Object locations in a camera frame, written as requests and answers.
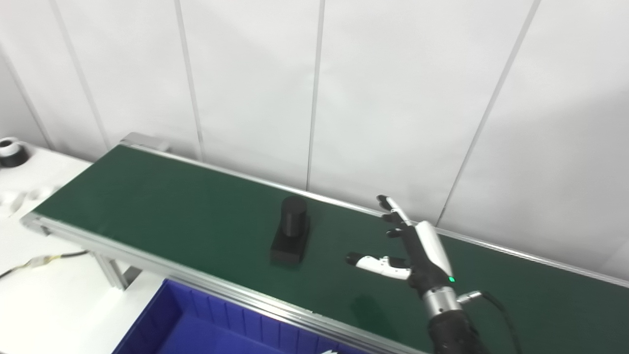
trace electrical wire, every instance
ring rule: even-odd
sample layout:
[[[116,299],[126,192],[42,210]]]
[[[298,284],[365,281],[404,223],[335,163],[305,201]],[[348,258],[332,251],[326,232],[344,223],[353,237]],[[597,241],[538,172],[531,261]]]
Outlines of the electrical wire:
[[[511,317],[509,317],[509,313],[507,312],[507,309],[502,305],[502,303],[500,303],[500,301],[497,298],[495,298],[495,296],[491,295],[489,292],[481,291],[481,295],[487,301],[489,301],[493,306],[496,306],[496,308],[503,315],[504,321],[506,322],[507,327],[509,328],[509,333],[511,335],[513,346],[515,347],[515,352],[517,354],[522,354],[522,347],[520,345],[520,339],[518,338],[518,333],[515,330],[513,321],[511,321]]]
[[[19,266],[15,266],[9,270],[7,270],[6,272],[2,273],[0,275],[0,279],[6,277],[7,275],[13,273],[16,270],[22,269],[22,268],[34,268],[36,266],[43,266],[43,265],[47,265],[48,263],[54,261],[54,260],[58,260],[60,258],[71,258],[71,257],[76,257],[76,256],[82,256],[83,254],[87,254],[89,253],[89,251],[80,251],[80,252],[73,252],[73,253],[62,253],[62,254],[56,254],[54,256],[37,256],[37,257],[33,257],[30,260],[28,260],[28,262],[24,263],[23,265],[19,265]]]
[[[89,251],[81,251],[81,252],[74,252],[74,253],[63,253],[59,255],[59,258],[70,258],[70,257],[76,257],[76,256],[82,256],[83,254],[87,254],[89,253]]]

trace green conveyor belt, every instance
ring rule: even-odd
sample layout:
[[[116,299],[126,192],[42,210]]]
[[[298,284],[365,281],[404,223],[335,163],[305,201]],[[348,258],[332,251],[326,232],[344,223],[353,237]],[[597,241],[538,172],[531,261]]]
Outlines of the green conveyor belt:
[[[271,264],[288,191],[117,146],[35,212],[431,352],[423,304],[405,282],[344,262],[348,251],[404,256],[378,217],[307,199],[304,261]],[[629,288],[442,237],[459,294],[501,299],[527,354],[629,353]],[[467,305],[494,354],[513,353],[499,312]]]

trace black rectangular base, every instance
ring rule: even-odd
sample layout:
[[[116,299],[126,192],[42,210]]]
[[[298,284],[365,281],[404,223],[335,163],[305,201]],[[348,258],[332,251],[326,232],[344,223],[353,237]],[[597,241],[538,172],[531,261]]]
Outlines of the black rectangular base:
[[[296,237],[288,237],[282,232],[282,226],[277,227],[276,236],[271,245],[271,260],[289,264],[298,264],[304,259],[306,243],[310,232],[310,218],[306,217],[304,232]]]

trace black cylinder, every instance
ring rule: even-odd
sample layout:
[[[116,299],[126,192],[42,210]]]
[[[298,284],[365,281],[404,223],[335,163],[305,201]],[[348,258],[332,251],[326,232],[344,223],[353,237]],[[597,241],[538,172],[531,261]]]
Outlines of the black cylinder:
[[[301,235],[306,225],[306,201],[297,196],[284,199],[280,225],[288,237]]]
[[[0,166],[16,167],[28,161],[28,152],[19,142],[0,140]]]

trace black cable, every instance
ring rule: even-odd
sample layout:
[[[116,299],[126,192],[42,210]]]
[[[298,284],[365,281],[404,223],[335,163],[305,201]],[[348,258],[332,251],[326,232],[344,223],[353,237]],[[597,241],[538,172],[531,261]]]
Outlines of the black cable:
[[[14,270],[15,270],[15,268],[11,268],[11,269],[9,269],[8,271],[6,271],[6,272],[2,273],[2,275],[0,275],[0,278],[4,278],[4,277],[6,277],[7,275],[9,275],[9,274],[10,274],[11,272],[13,272]]]
[[[70,257],[82,256],[83,254],[87,254],[87,253],[89,253],[89,251],[81,251],[81,252],[74,252],[74,253],[64,253],[61,256],[59,256],[59,258],[70,258]]]
[[[503,315],[504,321],[507,323],[507,327],[509,327],[509,333],[511,334],[511,340],[513,341],[515,352],[517,354],[522,354],[522,347],[520,346],[520,339],[518,338],[518,333],[515,331],[515,326],[513,325],[513,322],[511,321],[511,318],[509,317],[509,313],[507,312],[507,309],[505,309],[502,303],[500,303],[500,301],[497,298],[495,298],[493,295],[491,295],[489,292],[482,291],[481,294],[487,301],[491,302],[493,306],[496,306],[496,308],[498,308],[500,313]]]
[[[37,263],[35,266],[46,265],[50,261],[55,260],[57,258],[70,258],[70,257],[82,256],[83,254],[87,254],[87,253],[89,253],[89,251],[81,251],[81,252],[74,252],[74,253],[63,253],[63,254],[60,254],[58,256],[39,256],[39,257],[35,257],[35,258],[32,258],[29,262],[27,262],[27,263],[25,263],[25,264],[23,264],[21,266],[17,266],[15,268],[11,268],[8,271],[2,273],[0,275],[0,279],[6,277],[10,273],[14,272],[16,269],[25,268],[25,267],[29,266],[33,262],[33,260],[43,261],[43,263]]]

